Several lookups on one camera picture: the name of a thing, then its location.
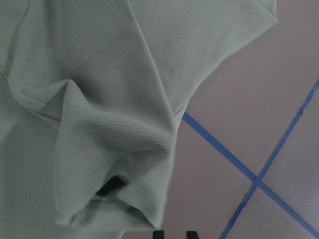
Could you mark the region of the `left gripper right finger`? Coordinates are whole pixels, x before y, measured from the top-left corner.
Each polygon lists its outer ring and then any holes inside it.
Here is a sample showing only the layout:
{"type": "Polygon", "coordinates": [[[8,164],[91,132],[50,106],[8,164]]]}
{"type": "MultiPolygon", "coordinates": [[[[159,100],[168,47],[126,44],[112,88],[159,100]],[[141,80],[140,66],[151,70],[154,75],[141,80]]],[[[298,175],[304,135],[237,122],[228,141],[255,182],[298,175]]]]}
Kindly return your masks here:
{"type": "Polygon", "coordinates": [[[199,239],[197,231],[186,231],[186,239],[199,239]]]}

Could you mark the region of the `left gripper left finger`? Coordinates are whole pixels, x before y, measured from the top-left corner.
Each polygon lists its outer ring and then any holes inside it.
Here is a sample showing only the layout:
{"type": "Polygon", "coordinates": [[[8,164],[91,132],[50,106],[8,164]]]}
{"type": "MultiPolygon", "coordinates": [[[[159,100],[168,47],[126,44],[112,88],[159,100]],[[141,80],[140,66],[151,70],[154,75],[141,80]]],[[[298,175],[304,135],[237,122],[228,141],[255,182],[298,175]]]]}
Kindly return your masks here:
{"type": "Polygon", "coordinates": [[[164,231],[153,231],[153,239],[164,239],[164,231]]]}

